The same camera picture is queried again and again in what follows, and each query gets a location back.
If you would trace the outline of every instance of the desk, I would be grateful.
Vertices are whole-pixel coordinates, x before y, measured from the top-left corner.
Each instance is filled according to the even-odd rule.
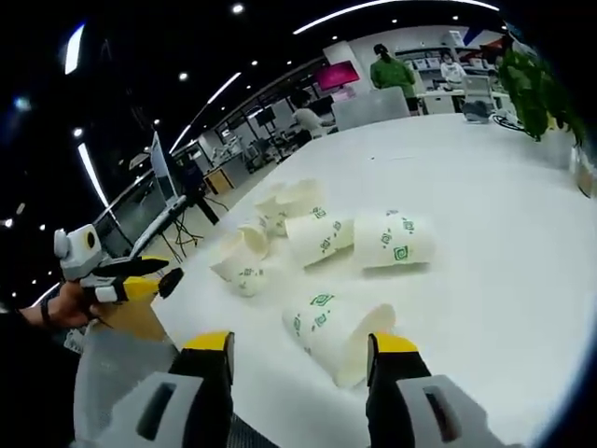
[[[437,230],[435,261],[422,271],[363,273],[339,253],[292,277],[282,270],[293,262],[287,241],[276,238],[265,263],[280,275],[246,300],[210,272],[216,240],[208,239],[154,310],[178,347],[202,331],[236,332],[234,410],[274,443],[363,447],[367,388],[336,388],[286,334],[280,309],[320,288],[390,302],[396,332],[419,346],[431,372],[478,402],[504,443],[528,446],[582,371],[597,292],[595,204],[538,150],[524,133],[457,114],[313,140],[244,196],[218,233],[252,216],[273,183],[309,175],[322,182],[331,212],[397,208],[427,217]]]
[[[417,93],[417,98],[424,101],[429,115],[453,114],[454,105],[452,98],[455,96],[464,97],[465,91],[456,89],[453,91],[426,91],[425,93]],[[503,108],[516,113],[514,105],[510,102],[510,97],[507,93],[492,91],[492,97],[498,109]]]
[[[222,161],[204,178],[210,190],[214,194],[220,194],[238,187],[249,175],[244,166],[243,154],[239,153]]]

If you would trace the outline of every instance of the pink monitor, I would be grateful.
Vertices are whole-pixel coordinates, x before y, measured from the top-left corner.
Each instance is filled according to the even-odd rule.
[[[342,86],[360,79],[356,70],[354,70],[353,63],[350,61],[335,63],[329,67],[324,67],[317,72],[315,78],[322,91],[333,89],[334,87]]]

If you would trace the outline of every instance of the human hand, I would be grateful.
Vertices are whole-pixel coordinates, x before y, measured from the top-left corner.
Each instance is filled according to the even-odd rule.
[[[66,282],[60,288],[58,297],[48,301],[49,321],[52,326],[61,329],[75,329],[87,324],[90,320],[85,314],[87,304],[83,294],[83,288],[79,283]],[[98,304],[89,307],[92,315],[98,315],[100,308]],[[46,324],[41,315],[41,306],[21,310],[21,314],[36,327],[45,327]]]

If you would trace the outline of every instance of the white paper cup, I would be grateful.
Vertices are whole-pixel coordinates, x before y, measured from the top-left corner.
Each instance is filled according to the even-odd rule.
[[[259,257],[247,246],[241,231],[226,237],[215,249],[210,267],[245,297],[257,294],[267,282]]]
[[[286,329],[339,387],[352,387],[367,376],[368,335],[390,331],[396,322],[389,304],[343,301],[322,293],[283,312]]]
[[[315,179],[303,179],[276,195],[277,214],[273,227],[278,235],[286,235],[285,221],[291,217],[303,217],[324,204],[324,194]]]
[[[239,226],[244,235],[244,242],[259,259],[264,259],[270,250],[268,241],[268,221],[264,217],[254,217]]]
[[[352,219],[335,219],[323,209],[285,222],[292,251],[301,266],[334,255],[353,243]]]
[[[394,211],[354,220],[354,260],[363,268],[427,263],[436,245],[423,219]]]
[[[265,197],[255,204],[255,208],[260,217],[263,217],[267,222],[267,230],[275,231],[275,223],[280,212],[276,196],[285,188],[285,183],[278,182],[271,185]]]

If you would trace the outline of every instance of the green leaves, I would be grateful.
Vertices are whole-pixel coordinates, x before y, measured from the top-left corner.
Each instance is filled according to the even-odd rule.
[[[576,143],[582,144],[582,121],[572,109],[565,88],[546,63],[534,56],[509,50],[498,75],[524,129],[535,140],[541,140],[548,129],[549,118],[553,117],[560,129],[568,125],[566,131],[572,131]]]

